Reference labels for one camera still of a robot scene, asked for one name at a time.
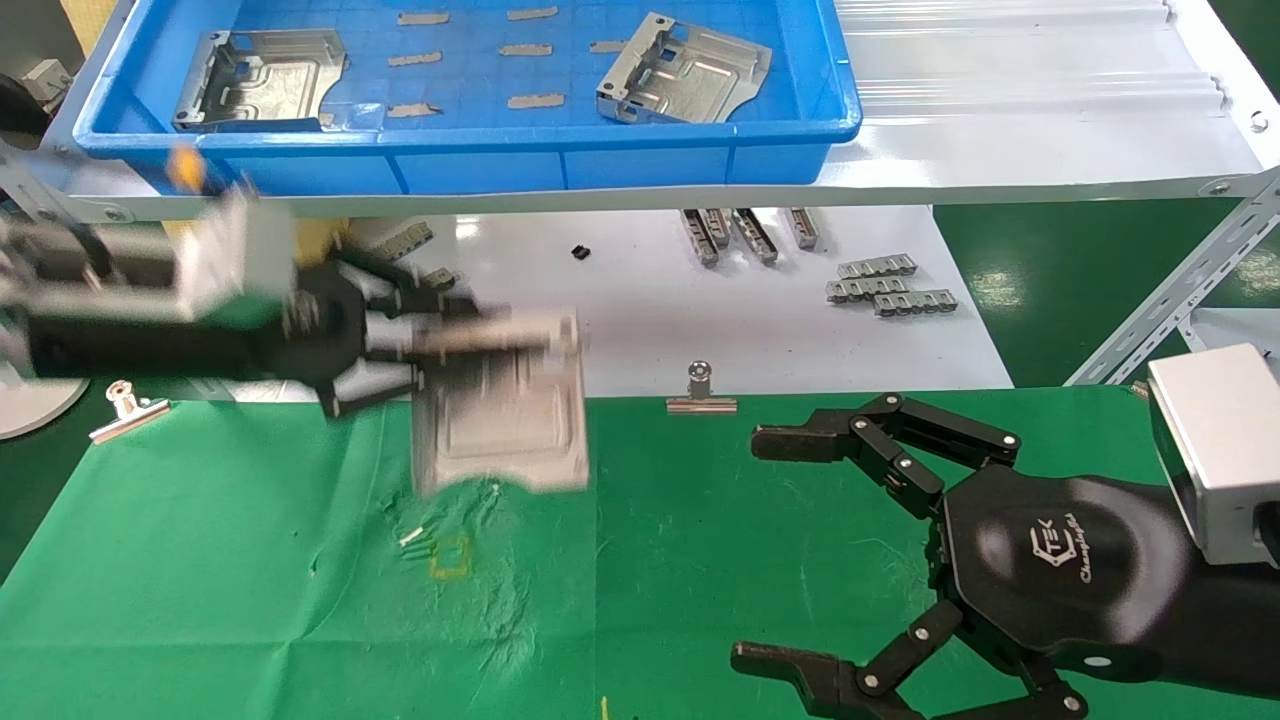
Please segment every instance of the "green table cover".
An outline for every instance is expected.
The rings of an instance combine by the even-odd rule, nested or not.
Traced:
[[[1124,389],[918,397],[1018,432],[1023,471],[1162,482]],[[591,400],[589,491],[485,480],[430,501],[407,405],[326,424],[178,404],[90,450],[0,587],[0,717],[799,720],[788,685],[730,670],[731,644],[867,661],[933,600],[925,525],[851,465],[748,442],[867,398],[746,397],[736,416]],[[1068,676],[1098,719],[1280,717]],[[902,694],[933,715],[1020,692],[952,642]]]

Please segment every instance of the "blue crate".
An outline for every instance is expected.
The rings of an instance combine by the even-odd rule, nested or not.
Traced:
[[[556,5],[550,18],[507,10]],[[397,24],[402,12],[448,23]],[[726,123],[631,126],[600,117],[595,87],[617,58],[594,41],[631,37],[650,12],[773,50],[759,95]],[[169,124],[192,53],[218,29],[337,28],[349,58],[321,111],[326,132],[177,133]],[[549,42],[543,58],[508,44]],[[438,63],[387,59],[440,50]],[[513,95],[563,94],[559,108],[511,110]],[[387,118],[430,102],[443,114]],[[831,0],[138,0],[76,122],[91,156],[120,159],[161,192],[175,142],[271,195],[461,195],[671,184],[813,182],[861,123]]]

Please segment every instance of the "logo on robotic hand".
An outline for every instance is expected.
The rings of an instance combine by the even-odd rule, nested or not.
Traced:
[[[1044,562],[1061,568],[1078,555],[1075,541],[1066,530],[1053,527],[1053,520],[1037,520],[1038,528],[1032,528],[1032,552]]]
[[[1071,512],[1066,514],[1070,529],[1053,527],[1052,520],[1036,520],[1032,528],[1032,553],[1055,568],[1061,568],[1068,560],[1080,559],[1080,582],[1093,582],[1093,564],[1089,561],[1089,543],[1084,539],[1084,528]]]

